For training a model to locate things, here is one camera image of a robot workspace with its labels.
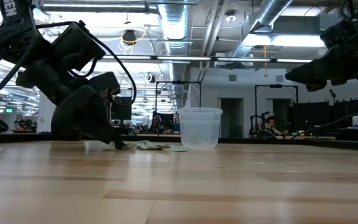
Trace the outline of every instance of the ceiling duct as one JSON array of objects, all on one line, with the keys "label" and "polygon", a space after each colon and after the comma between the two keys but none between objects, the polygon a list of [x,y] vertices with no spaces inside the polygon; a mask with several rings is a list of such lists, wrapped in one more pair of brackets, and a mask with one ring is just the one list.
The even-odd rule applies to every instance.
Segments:
[{"label": "ceiling duct", "polygon": [[[281,13],[292,3],[293,0],[264,0],[256,17],[249,16],[246,24],[246,34],[252,29],[260,28],[261,26],[271,26]],[[246,38],[241,44],[232,52],[231,57],[246,57],[247,54],[254,47],[253,45],[246,44]]]},{"label": "ceiling duct", "polygon": [[[183,40],[187,38],[189,30],[189,14],[190,8],[187,5],[177,4],[160,4],[158,5],[160,11],[162,31],[168,40]],[[188,55],[188,43],[181,42],[167,42],[165,43],[165,50],[168,55]],[[172,81],[189,81],[190,70],[186,63],[171,63],[169,65],[170,78]],[[176,99],[177,108],[185,106],[188,84],[184,86],[172,85],[173,97]]]}]

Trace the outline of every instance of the wooden surface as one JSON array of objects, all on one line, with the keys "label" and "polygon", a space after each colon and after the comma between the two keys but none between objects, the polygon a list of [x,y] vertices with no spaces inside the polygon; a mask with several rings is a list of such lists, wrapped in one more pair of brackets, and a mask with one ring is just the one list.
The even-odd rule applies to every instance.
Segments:
[{"label": "wooden surface", "polygon": [[[137,134],[137,136],[143,136],[143,137],[158,137],[158,134]],[[160,134],[160,137],[179,137],[180,134]]]},{"label": "wooden surface", "polygon": [[0,224],[358,223],[358,151],[0,144]]},{"label": "wooden surface", "polygon": [[[277,139],[284,139],[283,136],[276,136]],[[285,139],[291,139],[292,136],[285,136]],[[334,136],[319,136],[318,138],[316,136],[297,136],[294,139],[330,139],[335,140]]]}]

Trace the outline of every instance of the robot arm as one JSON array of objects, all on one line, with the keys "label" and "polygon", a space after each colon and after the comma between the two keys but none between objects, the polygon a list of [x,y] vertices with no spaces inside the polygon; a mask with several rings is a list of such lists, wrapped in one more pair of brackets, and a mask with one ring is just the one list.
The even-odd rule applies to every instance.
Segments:
[{"label": "robot arm", "polygon": [[342,85],[348,80],[358,79],[358,13],[330,27],[320,38],[328,48],[327,53],[294,68],[285,78],[305,84],[308,91],[324,88],[328,80],[332,85]]},{"label": "robot arm", "polygon": [[[16,85],[38,87],[72,128],[107,144],[114,141],[117,148],[123,147],[108,122],[104,105],[106,98],[111,99],[111,95],[120,92],[115,75],[108,72],[86,79],[96,62],[105,55],[98,45],[101,44],[120,63],[134,85],[129,72],[114,53],[91,35],[82,21],[36,26],[31,0],[0,0],[0,9],[3,18],[0,57],[16,65],[0,83],[0,89],[23,67],[25,71],[18,73]],[[37,30],[62,25],[68,27],[53,43],[46,41]],[[87,75],[82,77],[73,71],[80,71],[91,60],[92,68]]]}]

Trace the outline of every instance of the black equipment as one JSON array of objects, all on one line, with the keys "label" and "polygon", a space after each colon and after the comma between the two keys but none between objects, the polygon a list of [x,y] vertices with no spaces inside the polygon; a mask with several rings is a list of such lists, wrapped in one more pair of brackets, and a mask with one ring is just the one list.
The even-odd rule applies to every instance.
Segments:
[{"label": "black equipment", "polygon": [[[98,40],[80,22],[59,22],[35,25],[31,0],[0,0],[2,24],[0,26],[0,59],[14,63],[14,68],[0,83],[0,90],[20,67],[16,85],[26,88],[38,87],[57,106],[57,116],[69,122],[71,128],[106,144],[111,141],[120,149],[124,146],[119,135],[107,119],[104,99],[113,106],[130,107],[136,98],[135,83],[117,56]],[[46,41],[38,29],[68,26],[53,43]],[[107,72],[90,80],[98,60],[105,55],[104,47],[127,73],[134,87],[133,99],[121,105],[112,95],[120,93],[120,86],[113,72]],[[88,62],[93,61],[90,71],[80,75]],[[0,121],[0,130],[5,131]]]},{"label": "black equipment", "polygon": [[[130,97],[115,97],[114,101],[120,104],[129,104],[131,102]],[[117,120],[130,120],[132,119],[132,107],[127,106],[124,108],[115,107],[111,108],[111,119]]]},{"label": "black equipment", "polygon": [[[351,16],[344,14],[344,5],[349,3]],[[327,85],[342,85],[348,80],[358,80],[358,12],[352,11],[352,0],[341,4],[344,19],[324,31],[320,38],[328,48],[319,59],[294,68],[285,75],[287,80],[305,84],[308,91],[316,91]]]},{"label": "black equipment", "polygon": [[[294,123],[298,124],[300,130],[307,130],[328,124],[330,120],[330,105],[328,101],[318,103],[297,103],[293,105],[294,110],[298,112],[297,120]],[[325,133],[330,133],[330,128],[316,129],[309,132],[309,136],[324,136]]]}]

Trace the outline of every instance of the clear plastic cup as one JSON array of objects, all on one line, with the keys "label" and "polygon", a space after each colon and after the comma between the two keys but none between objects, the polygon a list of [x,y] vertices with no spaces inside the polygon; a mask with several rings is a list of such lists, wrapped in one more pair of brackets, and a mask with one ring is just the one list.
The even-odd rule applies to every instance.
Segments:
[{"label": "clear plastic cup", "polygon": [[222,110],[181,108],[178,110],[181,143],[192,149],[213,149],[218,144]]}]

